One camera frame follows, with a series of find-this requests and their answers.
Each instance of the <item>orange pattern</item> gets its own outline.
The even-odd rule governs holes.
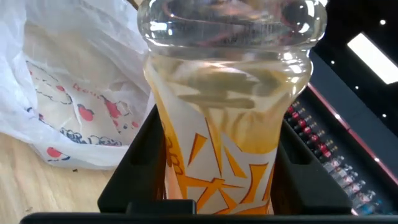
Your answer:
[[[275,164],[272,166],[271,174],[269,174],[266,192],[264,193],[264,196],[262,198],[263,201],[269,200],[269,194],[271,193],[272,178],[274,177],[274,168]]]
[[[220,176],[223,176],[223,163],[221,161],[221,136],[215,125],[212,122],[209,122],[206,118],[205,120],[209,130],[211,144],[213,145],[214,154],[216,156],[218,170],[220,172]]]
[[[257,188],[260,184],[261,178],[267,169],[268,164],[264,165],[253,165],[249,164],[251,172],[251,183],[250,188],[246,196],[243,198],[241,203],[252,203],[256,196]]]
[[[202,136],[201,134],[196,133],[195,139],[193,140],[191,155],[189,157],[188,165],[195,159],[200,149],[202,149],[203,145],[206,143],[207,138]]]
[[[183,178],[185,187],[206,187],[205,191],[197,201],[197,210],[200,210],[217,190],[222,191],[221,188],[241,188],[238,186],[224,184],[224,182],[225,180],[219,178],[214,178],[211,182],[187,176],[184,176]]]
[[[234,157],[229,153],[228,148],[226,146],[224,146],[224,150],[226,153],[226,157],[228,158],[229,165],[231,166],[232,172],[234,173],[235,177],[247,178],[246,174],[243,172],[242,168],[236,162]]]
[[[223,197],[225,204],[228,206],[228,208],[223,209],[219,212],[216,212],[216,214],[218,215],[224,215],[224,214],[228,214],[229,212],[231,212],[232,210],[234,210],[238,204],[227,194],[225,193],[223,190],[220,189],[220,193],[221,196]]]
[[[159,92],[155,91],[156,90],[156,88],[154,88],[155,85],[150,80],[147,81],[148,84],[151,86],[151,88],[154,90],[153,93],[156,100],[157,109],[159,111],[159,116],[164,125],[163,129],[166,137],[166,142],[170,143],[167,144],[167,149],[166,149],[167,160],[172,162],[173,167],[176,171],[175,173],[179,184],[179,186],[170,186],[170,188],[176,188],[176,189],[179,188],[181,190],[182,197],[187,198],[187,188],[183,187],[183,181],[182,181],[182,177],[185,174],[185,168],[183,165],[183,157],[180,145],[178,144],[177,135],[170,121],[169,114],[167,113],[167,110],[163,105],[163,101],[159,95]]]

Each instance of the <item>drink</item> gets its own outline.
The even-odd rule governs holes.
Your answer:
[[[311,134],[310,139],[306,142],[306,144],[308,146],[316,144],[324,134],[325,134],[324,130],[319,131],[316,134]]]
[[[299,101],[296,101],[296,102],[292,103],[292,106],[293,106],[294,108],[296,108],[296,107],[300,106],[300,102],[299,102]]]
[[[330,162],[323,163],[323,168],[325,168],[326,171],[331,172],[332,170],[334,170],[338,166],[340,166],[340,164],[343,160],[344,160],[343,156],[338,156],[338,157],[332,159]]]
[[[301,129],[307,127],[307,122],[312,119],[312,116],[308,116],[304,119],[301,119],[297,122],[297,125],[293,127],[295,131],[300,131]]]
[[[356,212],[358,213],[358,215],[371,215],[380,207],[381,203],[381,200],[378,200],[374,203],[366,203]]]
[[[316,122],[313,124],[310,124],[308,127],[305,127],[303,131],[298,133],[298,136],[300,136],[301,139],[308,139],[309,135],[312,134],[312,128],[314,128],[316,125],[318,125]]]
[[[370,202],[375,195],[376,193],[374,193],[374,191],[372,190],[369,190],[367,193],[358,193],[353,199],[353,208],[357,209],[362,205]]]
[[[323,152],[322,152],[322,155],[320,155],[320,156],[318,157],[319,161],[320,161],[321,163],[324,163],[324,162],[328,161],[329,159],[332,158],[333,153],[334,153],[335,151],[337,151],[337,150],[338,150],[338,147],[335,146],[335,147],[333,147],[333,148],[330,149],[330,150],[325,150],[325,151],[323,151]]]
[[[139,28],[151,49],[145,76],[164,127],[169,198],[195,200],[198,213],[268,212],[282,119],[310,78],[306,49],[324,31],[325,11],[315,3],[142,3]],[[302,19],[300,6],[315,14]],[[316,29],[301,35],[297,23]]]
[[[348,185],[352,184],[355,180],[355,178],[357,178],[358,173],[357,172],[351,172],[349,175],[346,175],[343,178],[340,178],[337,181],[337,184],[340,185],[340,187],[345,188]]]
[[[329,152],[329,147],[333,144],[332,140],[328,140],[326,143],[319,143],[316,149],[312,149],[314,155],[320,157],[322,154]]]
[[[339,166],[335,170],[331,171],[329,174],[331,175],[332,178],[335,180],[341,179],[345,176],[347,176],[347,172],[352,170],[353,167],[345,164],[343,167]]]
[[[289,106],[287,108],[287,114],[293,114],[294,113],[294,107],[293,106]]]
[[[305,108],[302,108],[302,109],[299,110],[299,111],[293,112],[293,113],[292,113],[292,117],[291,117],[291,118],[287,118],[287,122],[290,123],[290,124],[297,122],[298,120],[301,119],[301,116],[300,116],[300,115],[301,115],[302,113],[304,113],[304,112],[305,112]]]
[[[352,183],[349,186],[344,188],[344,192],[346,192],[346,194],[350,197],[350,196],[358,193],[365,184],[366,184],[366,182],[363,180],[360,180],[357,183]]]

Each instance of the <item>white plastic bag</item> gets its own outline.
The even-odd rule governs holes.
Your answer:
[[[56,166],[117,166],[153,106],[136,16],[124,0],[0,0],[0,131]]]

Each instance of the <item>light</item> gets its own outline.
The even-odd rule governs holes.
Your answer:
[[[291,65],[291,66],[289,66],[289,67],[290,67],[290,69],[291,69],[294,73],[296,73],[296,74],[300,74],[300,73],[303,72],[303,71],[301,70],[300,66],[298,66],[298,65]]]
[[[303,27],[298,31],[299,33],[303,34],[310,29],[310,25],[305,23]]]
[[[291,53],[284,53],[284,58],[286,60],[292,60],[293,59],[293,55]]]
[[[293,77],[290,81],[291,81],[292,83],[297,83],[299,80],[300,80],[299,77]]]
[[[167,30],[167,24],[164,22],[150,22],[151,31]]]
[[[308,15],[311,17],[315,16],[315,6],[313,5],[313,1],[305,1],[305,4],[307,5],[307,11]]]
[[[358,34],[348,47],[386,84],[398,82],[398,67],[364,34]]]

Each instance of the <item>table surface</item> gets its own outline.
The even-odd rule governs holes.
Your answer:
[[[112,171],[46,164],[27,144],[0,134],[0,223],[34,212],[97,212]]]

